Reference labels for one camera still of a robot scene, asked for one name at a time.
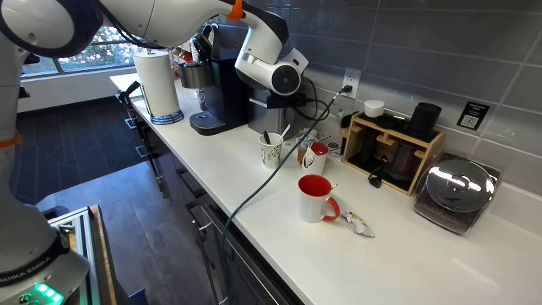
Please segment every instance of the white mug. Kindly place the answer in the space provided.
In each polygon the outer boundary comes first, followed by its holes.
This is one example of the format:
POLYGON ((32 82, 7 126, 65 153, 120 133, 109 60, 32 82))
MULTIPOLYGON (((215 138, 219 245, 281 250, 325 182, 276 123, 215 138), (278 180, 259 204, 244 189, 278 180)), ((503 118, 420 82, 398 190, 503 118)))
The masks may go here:
POLYGON ((302 175, 322 175, 327 156, 329 148, 324 143, 314 143, 302 160, 302 175))
POLYGON ((264 136, 261 136, 258 143, 261 163, 268 168, 276 168, 281 162, 283 136, 270 133, 270 145, 264 136))
POLYGON ((341 216, 339 204, 331 197, 332 184, 320 175, 307 175, 298 180, 300 217, 305 223, 334 223, 341 216))

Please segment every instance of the red and white mug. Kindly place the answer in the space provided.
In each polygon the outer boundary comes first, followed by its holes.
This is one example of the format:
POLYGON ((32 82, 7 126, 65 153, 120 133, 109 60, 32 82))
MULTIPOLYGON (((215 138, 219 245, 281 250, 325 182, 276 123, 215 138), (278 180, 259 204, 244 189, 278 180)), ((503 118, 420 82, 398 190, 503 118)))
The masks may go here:
POLYGON ((303 160, 302 175, 324 175, 329 148, 324 143, 314 143, 303 160))
POLYGON ((305 223, 332 223, 341 216, 339 204, 332 199, 332 184, 320 175, 307 175, 298 180, 300 217, 305 223))

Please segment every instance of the power cord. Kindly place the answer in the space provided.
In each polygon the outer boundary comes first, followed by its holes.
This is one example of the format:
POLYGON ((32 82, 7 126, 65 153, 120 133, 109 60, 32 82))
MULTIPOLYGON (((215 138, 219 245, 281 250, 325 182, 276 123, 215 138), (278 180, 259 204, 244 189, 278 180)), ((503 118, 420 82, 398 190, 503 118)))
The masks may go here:
POLYGON ((322 101, 319 101, 319 94, 317 94, 317 87, 315 87, 315 84, 310 80, 310 79, 307 79, 307 77, 303 77, 303 80, 307 82, 307 84, 310 84, 310 87, 312 87, 312 92, 314 92, 314 97, 312 99, 307 99, 307 102, 314 102, 315 104, 315 114, 310 118, 310 116, 307 116, 307 114, 303 114, 298 107, 295 107, 295 106, 290 106, 293 111, 295 111, 295 114, 298 114, 300 118, 303 118, 305 121, 325 121, 327 118, 329 118, 329 109, 327 109, 327 104, 325 102, 322 102, 322 101), (320 112, 320 106, 324 106, 324 118, 320 118, 319 119, 319 112, 320 112))
MULTIPOLYGON (((288 162, 288 158, 295 153, 295 150, 305 141, 305 138, 319 126, 319 123, 325 121, 329 112, 331 112, 331 107, 336 104, 336 99, 342 94, 349 94, 353 92, 353 87, 342 87, 329 104, 325 104, 325 109, 324 112, 320 114, 320 118, 317 118, 314 121, 314 124, 308 128, 308 131, 302 136, 302 140, 298 140, 298 143, 288 151, 288 155, 283 158, 283 162, 276 167, 276 170, 270 175, 270 179, 261 185, 258 187, 236 211, 234 214, 231 214, 231 217, 227 219, 225 226, 224 226, 224 234, 220 238, 220 243, 219 243, 219 251, 220 251, 220 263, 222 267, 225 267, 225 238, 227 238, 227 233, 229 233, 229 228, 232 226, 236 216, 264 189, 270 185, 270 182, 276 177, 276 173, 285 167, 285 163, 288 162)), ((225 273, 225 295, 229 295, 231 292, 231 275, 229 275, 229 270, 224 268, 224 273, 225 273)))

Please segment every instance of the electrical outlet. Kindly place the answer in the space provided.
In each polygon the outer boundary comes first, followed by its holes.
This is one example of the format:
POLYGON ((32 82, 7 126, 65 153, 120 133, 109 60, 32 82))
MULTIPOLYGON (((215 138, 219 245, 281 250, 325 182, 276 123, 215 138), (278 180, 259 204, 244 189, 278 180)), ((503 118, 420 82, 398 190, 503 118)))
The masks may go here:
POLYGON ((347 85, 353 87, 353 92, 342 94, 344 97, 349 97, 349 99, 354 99, 354 101, 356 101, 359 79, 361 79, 361 72, 359 72, 359 70, 351 70, 351 68, 346 68, 346 70, 344 70, 342 87, 347 87, 347 85))

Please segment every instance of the kitchen counter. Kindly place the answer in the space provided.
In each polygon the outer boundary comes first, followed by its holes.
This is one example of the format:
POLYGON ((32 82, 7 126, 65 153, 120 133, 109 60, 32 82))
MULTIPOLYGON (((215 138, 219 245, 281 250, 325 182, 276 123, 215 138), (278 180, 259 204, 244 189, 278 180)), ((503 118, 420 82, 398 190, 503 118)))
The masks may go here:
MULTIPOLYGON (((112 77, 127 89, 136 75, 112 77)), ((232 214, 270 175, 258 134, 248 126, 200 136, 195 90, 176 82, 185 121, 153 126, 225 214, 232 214)), ((141 99, 132 99, 149 119, 141 99)), ((300 221, 293 155, 276 179, 237 214, 236 224, 305 304, 542 304, 542 241, 486 212, 454 236, 413 209, 413 197, 373 189, 366 177, 329 160, 325 177, 337 202, 363 216, 376 240, 353 234, 342 221, 300 221)))

